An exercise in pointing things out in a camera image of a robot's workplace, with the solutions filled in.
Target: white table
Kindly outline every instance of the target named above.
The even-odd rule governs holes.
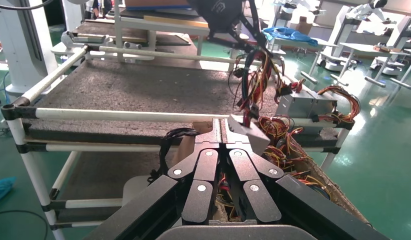
[[[317,41],[317,46],[312,46],[308,44],[307,42],[302,42],[302,41],[292,41],[289,39],[284,39],[284,38],[274,38],[272,39],[272,49],[274,45],[280,45],[280,46],[290,46],[290,47],[296,47],[296,48],[305,48],[305,49],[314,49],[317,51],[316,57],[314,58],[313,64],[311,65],[310,71],[307,73],[302,72],[301,74],[306,77],[308,80],[310,80],[313,84],[317,84],[318,81],[316,81],[314,78],[311,77],[313,71],[315,70],[316,63],[318,62],[318,58],[321,54],[321,51],[325,47],[338,47],[335,44],[329,43],[323,39],[320,38],[314,38],[312,39]]]
[[[121,48],[120,44],[122,42],[122,28],[133,28],[133,29],[142,29],[153,32],[148,36],[149,42],[156,42],[155,32],[170,32],[170,33],[183,33],[188,35],[198,36],[198,46],[196,54],[201,55],[203,48],[204,36],[208,36],[210,29],[208,27],[193,26],[188,24],[176,24],[169,22],[159,22],[159,21],[149,21],[143,18],[134,18],[121,16],[119,9],[114,9],[114,21],[116,26],[116,45],[118,48]]]
[[[348,47],[351,49],[350,55],[347,58],[347,62],[345,63],[344,67],[342,68],[341,73],[339,76],[336,76],[334,74],[331,74],[331,77],[335,78],[338,80],[338,82],[342,79],[344,73],[347,70],[347,67],[350,65],[350,62],[353,58],[354,53],[359,53],[360,55],[363,56],[370,56],[370,57],[386,57],[385,62],[383,63],[382,67],[380,68],[379,72],[377,73],[376,77],[372,79],[371,77],[365,76],[364,79],[370,83],[373,83],[375,85],[378,85],[381,88],[385,88],[386,85],[378,82],[378,79],[381,77],[382,72],[384,71],[385,67],[387,66],[388,62],[391,59],[392,55],[399,55],[399,56],[410,56],[410,54],[405,53],[405,52],[383,52],[383,51],[376,51],[374,50],[373,45],[367,45],[367,44],[358,44],[358,43],[346,43],[346,42],[341,42],[341,45]]]

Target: cardboard box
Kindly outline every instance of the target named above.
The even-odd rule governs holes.
[[[374,45],[373,46],[373,50],[378,51],[378,52],[383,52],[383,53],[389,53],[391,52],[391,50],[386,47],[386,46],[378,46],[378,45]]]
[[[307,17],[301,16],[299,17],[299,23],[295,27],[295,30],[299,31],[304,35],[309,35],[310,30],[312,29],[313,24],[307,23]]]
[[[128,10],[156,10],[190,8],[187,0],[125,0]]]

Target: gray foam pad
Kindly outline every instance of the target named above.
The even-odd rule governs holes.
[[[94,34],[94,35],[110,35],[110,37],[115,38],[115,27],[114,24],[102,23],[102,22],[91,22],[85,21],[80,26],[76,27],[72,33],[74,34]],[[121,29],[121,34],[123,37],[127,38],[139,38],[145,42],[148,37],[146,30],[135,29],[123,27]]]
[[[235,90],[239,79],[231,78]],[[268,87],[260,111],[274,114],[275,90]],[[86,60],[35,106],[193,114],[231,114],[234,96],[228,73],[181,67]],[[95,143],[158,144],[184,123],[26,119],[34,139]]]

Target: table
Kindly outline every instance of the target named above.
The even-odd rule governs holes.
[[[311,77],[313,71],[315,70],[316,63],[318,62],[319,55],[321,54],[321,51],[325,47],[338,47],[338,45],[329,43],[323,39],[320,38],[315,38],[312,37],[312,39],[317,41],[317,46],[312,46],[308,44],[307,42],[302,42],[302,41],[292,41],[289,39],[283,39],[283,38],[274,38],[272,39],[272,48],[273,45],[281,45],[281,46],[290,46],[290,47],[297,47],[297,48],[305,48],[305,49],[313,49],[316,50],[316,57],[314,58],[313,64],[311,65],[310,71],[307,73],[302,72],[301,74],[306,77],[308,80],[311,80],[313,84],[317,84],[318,81],[316,81],[314,78]]]
[[[116,26],[116,45],[121,48],[122,44],[122,28],[135,28],[149,30],[151,33],[148,36],[149,42],[155,45],[156,31],[184,33],[198,36],[198,46],[196,54],[201,55],[204,36],[210,33],[207,22],[199,16],[174,14],[166,12],[151,12],[151,11],[128,11],[126,9],[115,10],[114,20]]]
[[[371,77],[365,76],[364,79],[370,83],[373,83],[381,88],[385,88],[386,85],[378,82],[378,79],[381,77],[382,72],[384,71],[385,67],[387,66],[388,62],[391,59],[392,55],[399,55],[399,56],[409,56],[410,54],[405,53],[405,52],[395,52],[395,51],[390,51],[390,52],[383,52],[383,51],[376,51],[374,50],[373,45],[368,45],[368,44],[359,44],[359,43],[346,43],[346,42],[341,42],[341,45],[348,47],[351,49],[350,55],[347,58],[347,62],[345,62],[344,67],[342,68],[341,73],[339,76],[336,76],[334,74],[331,74],[331,77],[337,79],[338,82],[341,84],[344,84],[348,86],[347,83],[343,83],[340,80],[342,79],[344,73],[346,72],[348,66],[351,63],[351,60],[353,58],[354,53],[359,53],[364,56],[370,56],[370,57],[386,57],[385,62],[383,63],[382,67],[380,68],[379,72],[377,73],[376,77],[373,79]]]

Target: metal casing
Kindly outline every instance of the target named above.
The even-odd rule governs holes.
[[[291,118],[306,119],[310,115],[315,98],[306,91],[293,92],[282,96],[276,109],[276,115],[286,115]]]

